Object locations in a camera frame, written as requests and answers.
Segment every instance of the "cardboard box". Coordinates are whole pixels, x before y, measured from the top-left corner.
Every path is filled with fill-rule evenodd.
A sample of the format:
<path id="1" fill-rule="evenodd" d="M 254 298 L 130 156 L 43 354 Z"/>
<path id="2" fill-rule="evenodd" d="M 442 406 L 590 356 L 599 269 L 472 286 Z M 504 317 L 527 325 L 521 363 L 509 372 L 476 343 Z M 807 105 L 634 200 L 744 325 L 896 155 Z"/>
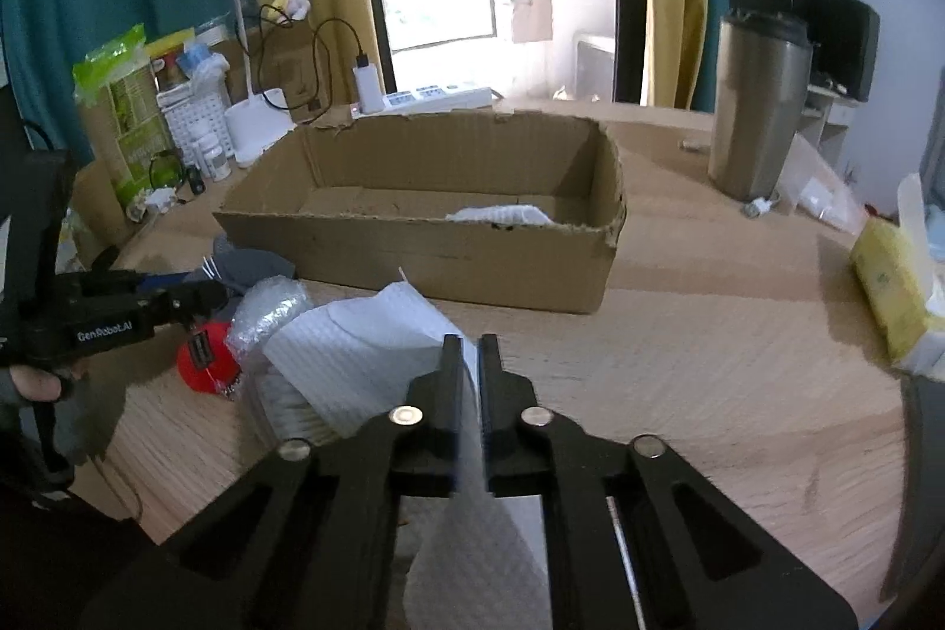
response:
<path id="1" fill-rule="evenodd" d="M 315 63 L 312 59 L 312 29 L 307 22 L 297 22 L 291 28 L 277 28 L 263 23 L 266 31 L 266 49 L 263 52 L 263 85 L 266 89 L 278 87 L 285 92 L 288 105 L 299 105 L 315 97 Z M 252 52 L 252 85 L 258 92 L 259 79 L 259 30 L 247 31 L 249 51 Z M 227 90 L 230 100 L 238 103 L 246 98 L 246 75 L 243 67 L 243 51 L 234 39 L 222 41 L 214 46 L 227 62 Z M 293 119 L 300 120 L 312 114 L 307 106 L 290 111 Z"/>
<path id="2" fill-rule="evenodd" d="M 529 203 L 551 226 L 447 221 Z M 490 110 L 363 117 L 282 138 L 216 219 L 303 278 L 546 311 L 601 303 L 627 209 L 620 155 L 589 119 Z"/>
<path id="3" fill-rule="evenodd" d="M 126 219 L 115 196 L 105 164 L 98 159 L 76 174 L 69 206 L 86 228 L 73 234 L 79 261 L 86 267 L 90 267 L 106 247 L 124 246 L 136 231 L 137 226 Z"/>

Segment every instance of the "white charger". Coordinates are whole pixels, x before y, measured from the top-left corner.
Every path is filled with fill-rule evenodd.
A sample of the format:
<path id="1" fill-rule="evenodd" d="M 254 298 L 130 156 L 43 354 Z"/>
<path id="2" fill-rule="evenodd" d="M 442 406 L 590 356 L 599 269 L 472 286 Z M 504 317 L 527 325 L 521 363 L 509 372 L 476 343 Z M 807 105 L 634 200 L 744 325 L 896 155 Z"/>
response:
<path id="1" fill-rule="evenodd" d="M 377 76 L 377 65 L 367 59 L 367 54 L 358 54 L 354 72 L 354 84 L 357 86 L 358 105 L 364 115 L 380 113 L 386 108 L 381 80 Z"/>

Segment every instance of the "yellow tissue box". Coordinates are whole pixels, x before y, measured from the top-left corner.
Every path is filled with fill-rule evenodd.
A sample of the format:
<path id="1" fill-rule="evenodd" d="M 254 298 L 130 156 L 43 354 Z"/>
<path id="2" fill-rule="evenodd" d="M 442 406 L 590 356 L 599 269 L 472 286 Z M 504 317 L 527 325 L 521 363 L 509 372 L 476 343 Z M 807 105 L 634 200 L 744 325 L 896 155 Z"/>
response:
<path id="1" fill-rule="evenodd" d="M 909 236 L 871 217 L 850 258 L 887 338 L 892 364 L 912 374 L 931 373 L 945 353 L 945 318 L 925 309 Z"/>

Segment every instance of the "human hand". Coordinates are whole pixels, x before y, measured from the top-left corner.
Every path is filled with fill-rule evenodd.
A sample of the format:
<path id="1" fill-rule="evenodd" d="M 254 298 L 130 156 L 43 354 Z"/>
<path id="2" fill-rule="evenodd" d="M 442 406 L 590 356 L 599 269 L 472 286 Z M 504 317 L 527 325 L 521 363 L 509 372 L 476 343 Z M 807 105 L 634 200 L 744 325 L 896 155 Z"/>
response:
<path id="1" fill-rule="evenodd" d="M 87 364 L 79 361 L 71 367 L 70 373 L 77 380 L 86 373 Z M 63 383 L 49 372 L 34 369 L 32 366 L 11 366 L 6 375 L 0 369 L 0 403 L 15 403 L 16 396 L 27 401 L 49 402 L 63 394 Z"/>

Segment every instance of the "red toy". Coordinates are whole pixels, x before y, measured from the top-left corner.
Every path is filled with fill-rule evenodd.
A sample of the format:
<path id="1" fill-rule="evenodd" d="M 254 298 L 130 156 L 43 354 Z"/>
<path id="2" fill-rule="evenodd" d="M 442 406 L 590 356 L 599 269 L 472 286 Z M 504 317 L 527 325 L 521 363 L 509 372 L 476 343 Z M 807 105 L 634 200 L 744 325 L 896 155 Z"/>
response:
<path id="1" fill-rule="evenodd" d="M 239 365 L 224 340 L 230 324 L 210 321 L 197 327 L 178 347 L 178 372 L 191 390 L 225 396 L 239 374 Z"/>

